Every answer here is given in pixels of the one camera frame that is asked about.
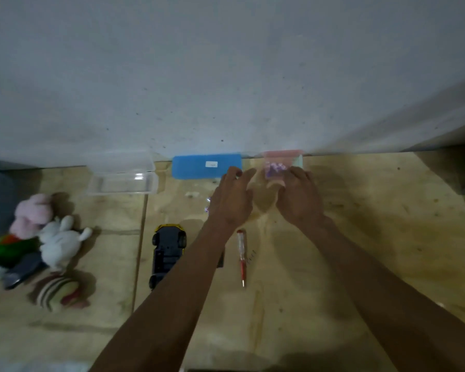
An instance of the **black object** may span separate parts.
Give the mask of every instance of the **black object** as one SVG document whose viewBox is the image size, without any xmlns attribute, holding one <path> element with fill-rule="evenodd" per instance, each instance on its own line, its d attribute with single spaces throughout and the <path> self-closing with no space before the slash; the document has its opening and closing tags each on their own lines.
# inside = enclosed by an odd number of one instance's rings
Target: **black object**
<svg viewBox="0 0 465 372">
<path fill-rule="evenodd" d="M 180 225 L 160 225 L 152 237 L 152 276 L 149 286 L 153 290 L 180 259 L 186 248 L 186 232 Z"/>
<path fill-rule="evenodd" d="M 22 256 L 21 261 L 9 269 L 2 278 L 3 287 L 12 290 L 47 265 L 42 260 L 41 252 L 31 252 Z"/>
</svg>

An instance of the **forearm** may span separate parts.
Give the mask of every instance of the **forearm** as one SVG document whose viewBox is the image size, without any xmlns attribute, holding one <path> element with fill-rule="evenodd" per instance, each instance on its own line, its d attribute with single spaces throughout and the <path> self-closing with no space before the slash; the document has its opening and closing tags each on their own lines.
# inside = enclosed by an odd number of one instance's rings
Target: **forearm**
<svg viewBox="0 0 465 372">
<path fill-rule="evenodd" d="M 178 370 L 234 228 L 209 218 L 195 242 L 95 362 L 92 371 Z"/>
<path fill-rule="evenodd" d="M 465 370 L 464 323 L 349 241 L 330 219 L 302 228 L 399 370 Z"/>
</svg>

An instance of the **striped plush toy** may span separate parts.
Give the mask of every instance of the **striped plush toy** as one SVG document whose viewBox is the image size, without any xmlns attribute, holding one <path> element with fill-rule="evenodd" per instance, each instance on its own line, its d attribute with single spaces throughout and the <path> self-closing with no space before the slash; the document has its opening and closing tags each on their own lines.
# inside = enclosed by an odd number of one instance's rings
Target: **striped plush toy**
<svg viewBox="0 0 465 372">
<path fill-rule="evenodd" d="M 33 304 L 59 312 L 64 308 L 84 308 L 87 300 L 81 298 L 80 283 L 65 275 L 52 274 L 38 281 L 28 297 Z"/>
</svg>

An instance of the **white stuffed bunny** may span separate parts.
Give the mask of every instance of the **white stuffed bunny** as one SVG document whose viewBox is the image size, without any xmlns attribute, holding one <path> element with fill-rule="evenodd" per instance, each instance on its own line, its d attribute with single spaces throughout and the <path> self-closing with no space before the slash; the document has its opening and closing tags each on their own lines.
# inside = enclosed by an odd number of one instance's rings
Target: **white stuffed bunny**
<svg viewBox="0 0 465 372">
<path fill-rule="evenodd" d="M 43 243 L 40 246 L 42 260 L 51 271 L 63 273 L 72 257 L 81 247 L 81 242 L 91 236 L 93 230 L 85 228 L 80 234 L 71 230 L 74 218 L 65 216 L 62 221 L 56 217 L 40 231 L 38 237 Z"/>
</svg>

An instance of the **pink stuffed toy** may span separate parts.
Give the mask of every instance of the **pink stuffed toy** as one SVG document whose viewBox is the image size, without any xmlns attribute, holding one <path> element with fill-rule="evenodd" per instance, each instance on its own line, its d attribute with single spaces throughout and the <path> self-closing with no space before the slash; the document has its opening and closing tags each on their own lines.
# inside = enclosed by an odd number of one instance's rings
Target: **pink stuffed toy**
<svg viewBox="0 0 465 372">
<path fill-rule="evenodd" d="M 42 226 L 53 217 L 50 201 L 50 196 L 40 193 L 32 195 L 29 200 L 19 202 L 10 233 L 23 240 L 37 236 Z"/>
</svg>

